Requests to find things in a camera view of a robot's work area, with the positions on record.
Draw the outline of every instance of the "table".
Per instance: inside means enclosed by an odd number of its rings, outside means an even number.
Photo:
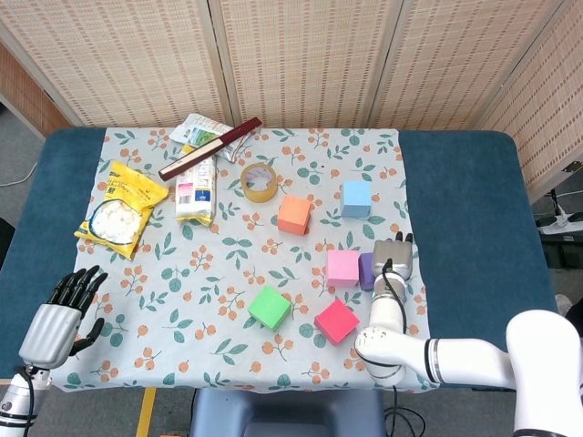
[[[477,337],[504,348],[512,316],[556,307],[514,143],[492,132],[400,135],[409,212],[431,290],[432,335]],[[102,129],[81,128],[47,140],[0,272],[3,376],[18,362],[17,349],[37,305],[72,268],[71,229],[87,209],[103,136]],[[35,274],[23,274],[26,267]]]

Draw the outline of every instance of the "floral tablecloth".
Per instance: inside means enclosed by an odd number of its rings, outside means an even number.
[[[171,129],[107,130],[87,214],[101,201],[116,159],[160,182],[158,169],[176,159],[181,145]],[[79,334],[98,317],[106,324],[97,342],[54,372],[64,390],[114,386],[193,386],[251,391],[371,388],[372,379],[353,349],[356,332],[332,345],[314,316],[334,299],[348,305],[366,327],[371,293],[326,286],[327,249],[372,251],[376,239],[411,231],[406,178],[394,129],[262,129],[239,151],[235,164],[217,160],[217,209],[210,228],[174,219],[174,183],[159,203],[133,260],[80,240],[76,269],[99,264],[109,274]],[[248,201],[242,169],[264,162],[277,173],[278,193],[265,204]],[[368,218],[341,218],[343,180],[373,183]],[[276,214],[285,194],[309,199],[305,236],[280,232]],[[277,332],[263,328],[247,308],[264,285],[292,304]],[[416,247],[408,282],[407,332],[429,337],[425,289]],[[409,372],[400,389],[433,384]]]

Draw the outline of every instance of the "yellow floor tape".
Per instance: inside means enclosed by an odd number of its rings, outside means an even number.
[[[142,400],[142,410],[139,413],[138,429],[136,437],[148,437],[149,423],[152,420],[152,411],[154,410],[154,399],[156,398],[156,389],[148,388],[144,391]]]

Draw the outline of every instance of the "block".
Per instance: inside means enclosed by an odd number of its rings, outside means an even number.
[[[371,212],[373,184],[365,180],[345,180],[340,198],[343,217],[367,217]]]
[[[358,281],[362,291],[374,289],[373,253],[361,253],[358,257]]]
[[[358,255],[356,250],[328,250],[326,285],[354,287],[358,283]]]
[[[353,312],[338,299],[314,318],[316,327],[334,345],[344,340],[358,322]]]
[[[265,286],[249,306],[249,314],[270,330],[277,330],[292,305],[274,287]]]
[[[278,229],[292,234],[305,234],[308,220],[310,219],[311,205],[311,201],[307,198],[285,196],[277,215]]]

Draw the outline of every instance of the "packing tape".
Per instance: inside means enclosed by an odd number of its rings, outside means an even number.
[[[264,188],[253,189],[255,186],[262,187],[259,183],[260,179],[267,181],[264,184]],[[248,186],[250,182],[253,183],[253,187]],[[277,193],[277,175],[273,171],[273,168],[262,162],[251,164],[244,168],[240,174],[240,184],[243,187],[245,197],[255,203],[267,202]]]

